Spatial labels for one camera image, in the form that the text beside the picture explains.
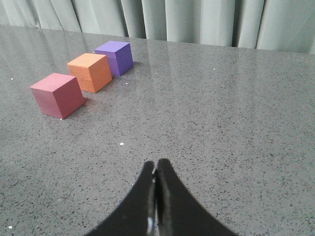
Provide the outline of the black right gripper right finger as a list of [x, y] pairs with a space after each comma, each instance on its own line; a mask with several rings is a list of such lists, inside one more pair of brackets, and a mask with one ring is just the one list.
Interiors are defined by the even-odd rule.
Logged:
[[161, 236], [234, 236], [210, 215], [178, 178], [170, 161], [160, 159], [156, 169], [158, 230]]

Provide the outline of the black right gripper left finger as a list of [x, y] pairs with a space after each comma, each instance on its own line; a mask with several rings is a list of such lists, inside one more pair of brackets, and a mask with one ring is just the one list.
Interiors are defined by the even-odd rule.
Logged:
[[89, 236], [153, 236], [155, 234], [155, 164], [147, 161], [123, 201]]

